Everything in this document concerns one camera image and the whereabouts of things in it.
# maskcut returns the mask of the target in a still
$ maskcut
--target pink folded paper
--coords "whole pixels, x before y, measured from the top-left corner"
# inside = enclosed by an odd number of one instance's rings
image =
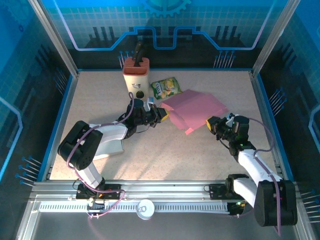
[[[205,125],[209,117],[228,112],[226,106],[213,95],[193,90],[163,101],[161,107],[170,111],[170,120],[178,129],[187,129],[187,135]]]

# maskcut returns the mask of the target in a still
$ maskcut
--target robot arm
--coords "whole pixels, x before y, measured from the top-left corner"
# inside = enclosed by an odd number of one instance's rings
[[[207,126],[216,135],[216,140],[228,141],[230,154],[251,176],[250,179],[240,174],[239,178],[228,177],[226,182],[232,192],[243,197],[253,207],[259,225],[277,225],[274,180],[279,188],[281,225],[295,225],[298,220],[295,186],[275,174],[256,153],[256,148],[248,141],[249,119],[231,113],[228,118],[209,118]]]
[[[132,108],[132,100],[127,107],[126,113],[121,115],[117,122],[128,116]],[[143,102],[140,99],[134,99],[132,113],[123,122],[115,125],[106,125],[91,131],[80,143],[70,159],[72,165],[79,176],[92,188],[101,188],[104,179],[98,173],[93,160],[97,152],[104,147],[104,144],[114,140],[122,140],[131,137],[137,130],[137,126],[150,125],[155,127],[168,117],[168,112],[164,108],[157,107],[148,99]],[[95,127],[94,124],[87,124],[84,121],[78,121],[72,127],[65,139],[58,147],[58,154],[67,161],[70,152],[75,147],[79,139],[90,129]]]

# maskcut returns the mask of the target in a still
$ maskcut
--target blue edge trim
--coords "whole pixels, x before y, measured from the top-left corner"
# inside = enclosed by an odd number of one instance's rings
[[[62,102],[61,102],[61,105],[60,105],[60,108],[59,108],[58,115],[56,116],[56,119],[55,119],[55,123],[54,123],[53,129],[52,129],[52,133],[51,133],[51,136],[50,136],[50,139],[49,139],[49,143],[48,143],[48,146],[47,146],[45,154],[44,154],[44,158],[43,158],[43,161],[42,161],[42,164],[41,164],[41,168],[40,168],[38,177],[36,179],[37,182],[41,182],[41,180],[42,180],[42,178],[43,178],[43,176],[45,174],[46,166],[47,166],[48,160],[49,160],[49,155],[50,155],[52,146],[54,144],[54,139],[55,139],[55,136],[57,134],[57,130],[58,130],[58,126],[59,126],[59,122],[60,122],[60,119],[61,119],[62,112],[63,112],[63,110],[65,108],[65,105],[66,105],[66,101],[67,101],[67,97],[68,97],[68,94],[69,94],[69,90],[70,90],[70,86],[71,86],[72,80],[73,80],[73,77],[72,77],[72,75],[70,75],[68,83],[67,83],[65,91],[64,91],[64,95],[63,95],[63,98],[62,98]]]
[[[87,71],[87,72],[106,71],[107,72],[107,71],[116,71],[116,70],[117,69],[79,69],[79,72],[84,72],[84,71]],[[221,69],[220,70],[220,69],[214,69],[214,68],[188,68],[188,69],[185,69],[185,68],[170,68],[170,69],[168,69],[168,68],[160,68],[160,69],[156,69],[156,70],[158,70],[158,71],[177,71],[177,70],[183,70],[183,71],[194,71],[194,70],[198,70],[198,71],[207,71],[207,70],[214,70],[214,71],[216,71],[216,70],[218,70],[218,71],[251,71],[252,69],[251,68],[232,68],[232,69],[228,69],[228,70],[225,70],[225,69]],[[281,140],[281,137],[280,137],[280,134],[279,134],[279,131],[278,131],[276,120],[275,120],[275,118],[274,118],[274,116],[272,114],[272,110],[271,110],[271,107],[270,107],[270,104],[269,104],[269,99],[268,99],[268,96],[267,96],[267,93],[266,93],[265,87],[263,85],[262,78],[261,78],[260,74],[258,74],[257,79],[258,79],[258,83],[259,83],[259,85],[261,87],[263,100],[266,103],[267,112],[268,112],[268,114],[270,116],[270,119],[271,119],[271,124],[272,124],[272,127],[274,129],[274,134],[275,134],[276,141],[278,142],[279,150],[280,150],[280,153],[281,153],[281,156],[282,156],[282,161],[283,161],[283,165],[284,165],[287,177],[288,177],[288,179],[290,181],[293,182],[294,181],[294,177],[293,177],[293,174],[292,174],[292,171],[291,171],[291,168],[290,168],[290,164],[289,164],[286,152],[285,152],[284,145],[282,143],[282,140]],[[72,76],[70,76],[68,84],[66,86],[66,90],[65,90],[62,102],[61,102],[61,106],[60,106],[58,115],[56,117],[55,123],[54,123],[52,134],[51,134],[48,146],[47,146],[46,151],[45,151],[43,162],[42,162],[42,165],[41,165],[41,168],[40,168],[40,171],[39,171],[39,175],[38,175],[38,178],[37,178],[38,182],[41,181],[41,179],[42,179],[42,177],[43,177],[43,175],[45,173],[46,165],[47,165],[48,160],[49,160],[49,154],[50,154],[53,142],[54,142],[55,135],[57,133],[57,129],[58,129],[58,126],[59,126],[59,122],[60,122],[60,118],[61,118],[63,109],[65,108],[65,104],[66,104],[67,96],[69,94],[71,82],[72,82]]]

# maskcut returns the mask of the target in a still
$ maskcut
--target white label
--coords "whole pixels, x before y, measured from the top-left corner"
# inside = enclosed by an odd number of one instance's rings
[[[160,83],[156,83],[155,84],[155,89],[156,89],[156,93],[158,94],[158,95],[161,95],[162,94],[162,90],[161,90],[161,85],[160,85]]]
[[[135,88],[135,89],[139,89],[139,88],[141,88],[141,84],[139,84],[139,83],[132,83],[132,87]]]

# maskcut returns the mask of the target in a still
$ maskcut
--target metal bracket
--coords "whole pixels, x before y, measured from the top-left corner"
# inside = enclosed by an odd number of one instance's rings
[[[118,190],[121,189],[120,184],[105,184],[102,186],[103,191],[112,191],[112,190]],[[75,199],[77,200],[89,200],[91,197],[93,197],[96,200],[118,200],[120,198],[120,192],[111,192],[111,193],[98,193],[96,195],[91,190],[86,188],[82,183],[78,185]]]
[[[209,195],[211,200],[244,200],[240,195],[228,192],[225,184],[210,184]]]

